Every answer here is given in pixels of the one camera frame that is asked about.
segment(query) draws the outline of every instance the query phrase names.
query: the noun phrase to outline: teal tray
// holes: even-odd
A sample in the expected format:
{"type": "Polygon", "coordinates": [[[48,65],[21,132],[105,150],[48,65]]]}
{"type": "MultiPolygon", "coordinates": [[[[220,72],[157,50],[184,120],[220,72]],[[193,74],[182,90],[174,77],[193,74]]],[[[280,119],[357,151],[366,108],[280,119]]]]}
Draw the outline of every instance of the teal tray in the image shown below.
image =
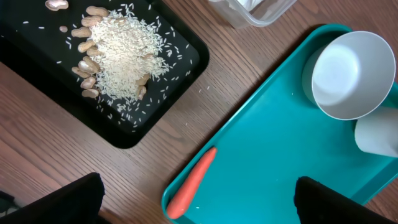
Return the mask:
{"type": "MultiPolygon", "coordinates": [[[[165,213],[201,156],[211,146],[218,148],[191,206],[174,223],[296,224],[293,196],[301,176],[360,204],[396,177],[398,159],[360,151],[355,121],[328,117],[302,90],[309,56],[351,31],[339,24],[313,31],[210,139],[163,194],[165,213]]],[[[396,84],[384,105],[397,107],[396,84]]]]}

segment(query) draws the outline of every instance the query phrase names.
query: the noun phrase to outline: black tray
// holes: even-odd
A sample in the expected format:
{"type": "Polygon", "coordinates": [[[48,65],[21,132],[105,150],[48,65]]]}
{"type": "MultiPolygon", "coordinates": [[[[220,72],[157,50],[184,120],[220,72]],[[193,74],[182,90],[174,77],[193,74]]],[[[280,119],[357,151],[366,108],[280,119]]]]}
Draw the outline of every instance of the black tray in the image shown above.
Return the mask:
{"type": "Polygon", "coordinates": [[[2,1],[0,60],[112,145],[120,148],[133,147],[206,69],[209,62],[207,46],[162,1],[68,2],[68,9],[53,12],[44,6],[44,1],[2,1]],[[107,95],[101,95],[100,100],[81,96],[80,82],[83,79],[77,81],[78,76],[71,68],[77,66],[85,56],[77,51],[78,44],[85,39],[72,37],[70,31],[74,29],[72,24],[81,27],[81,17],[87,16],[85,9],[88,6],[105,7],[109,10],[121,8],[125,14],[121,4],[129,5],[132,2],[132,12],[138,19],[144,19],[150,24],[157,23],[156,18],[159,18],[162,25],[157,33],[172,44],[172,48],[164,48],[159,56],[166,59],[170,66],[175,62],[177,64],[160,80],[149,80],[144,99],[134,105],[131,103],[130,111],[118,112],[117,104],[123,104],[124,101],[115,100],[110,106],[107,95]],[[60,32],[60,26],[67,26],[68,32],[60,32]],[[72,44],[71,50],[66,40],[72,44]],[[178,54],[174,46],[178,47],[183,59],[177,60],[178,54]],[[165,52],[168,49],[173,50],[171,57],[165,52]],[[127,114],[132,117],[130,121],[126,119],[127,114]]]}

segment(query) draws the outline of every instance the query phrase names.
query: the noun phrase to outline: container lip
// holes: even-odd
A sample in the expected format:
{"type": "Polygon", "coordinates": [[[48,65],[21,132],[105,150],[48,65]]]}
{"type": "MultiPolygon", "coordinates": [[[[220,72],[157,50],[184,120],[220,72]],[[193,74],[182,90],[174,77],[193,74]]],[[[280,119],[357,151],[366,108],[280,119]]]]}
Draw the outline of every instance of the container lip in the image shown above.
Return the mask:
{"type": "Polygon", "coordinates": [[[241,3],[239,3],[237,0],[226,0],[228,1],[235,9],[237,10],[240,15],[242,15],[246,21],[248,21],[251,25],[256,26],[256,27],[265,27],[270,25],[271,23],[275,22],[283,13],[285,13],[286,10],[288,10],[295,2],[296,0],[291,0],[290,3],[285,7],[284,9],[279,9],[279,11],[275,14],[275,16],[271,19],[268,20],[258,20],[254,18],[247,9],[245,9],[241,3]]]}

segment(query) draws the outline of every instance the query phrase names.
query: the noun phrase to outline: brown wood grain tabletop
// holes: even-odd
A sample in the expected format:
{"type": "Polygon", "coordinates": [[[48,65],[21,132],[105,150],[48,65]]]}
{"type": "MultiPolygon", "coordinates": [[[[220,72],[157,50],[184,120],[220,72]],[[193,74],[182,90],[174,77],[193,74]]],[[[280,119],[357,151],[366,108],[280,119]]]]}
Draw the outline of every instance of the brown wood grain tabletop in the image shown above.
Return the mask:
{"type": "MultiPolygon", "coordinates": [[[[102,216],[168,223],[160,206],[166,186],[314,27],[375,32],[398,52],[397,0],[298,0],[270,26],[239,30],[207,0],[165,2],[208,45],[210,64],[132,149],[111,146],[0,63],[0,190],[27,205],[98,172],[106,188],[102,216]]],[[[398,220],[398,181],[367,207],[398,220]]]]}

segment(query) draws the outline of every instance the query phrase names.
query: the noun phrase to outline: tray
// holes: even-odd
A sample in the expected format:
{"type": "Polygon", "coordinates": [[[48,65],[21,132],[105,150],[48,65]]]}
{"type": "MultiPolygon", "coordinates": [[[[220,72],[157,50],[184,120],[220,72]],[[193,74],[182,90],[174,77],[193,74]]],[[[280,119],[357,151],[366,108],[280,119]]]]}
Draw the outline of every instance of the tray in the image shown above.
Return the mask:
{"type": "Polygon", "coordinates": [[[0,2],[0,60],[114,146],[133,147],[205,70],[209,62],[208,49],[160,0],[68,2],[67,10],[57,12],[48,10],[44,1],[0,2]],[[72,37],[70,31],[74,29],[73,25],[81,27],[82,16],[88,16],[85,12],[88,6],[122,9],[121,12],[126,14],[121,4],[130,3],[134,3],[134,9],[130,7],[129,10],[138,19],[157,25],[159,18],[161,26],[157,33],[172,44],[169,48],[164,47],[159,56],[170,66],[176,65],[160,79],[147,83],[143,100],[131,102],[126,105],[126,110],[118,112],[117,105],[123,105],[124,100],[110,103],[108,95],[101,95],[96,100],[81,96],[83,79],[78,79],[71,68],[86,55],[77,51],[78,44],[85,39],[72,37]],[[68,32],[60,32],[60,26],[67,26],[68,32]],[[71,49],[66,40],[72,44],[71,49]],[[167,56],[168,49],[173,51],[170,57],[167,56]],[[178,60],[177,55],[183,55],[183,58],[178,60]],[[21,58],[26,66],[21,67],[21,58]],[[50,89],[39,82],[52,83],[55,87],[50,89]]]}
{"type": "MultiPolygon", "coordinates": [[[[328,117],[302,90],[309,56],[347,32],[339,24],[313,31],[208,141],[163,194],[165,212],[196,162],[218,148],[190,208],[174,223],[300,223],[293,197],[301,176],[360,204],[395,178],[398,159],[360,151],[355,121],[328,117]]],[[[396,84],[384,105],[398,105],[396,84]]]]}

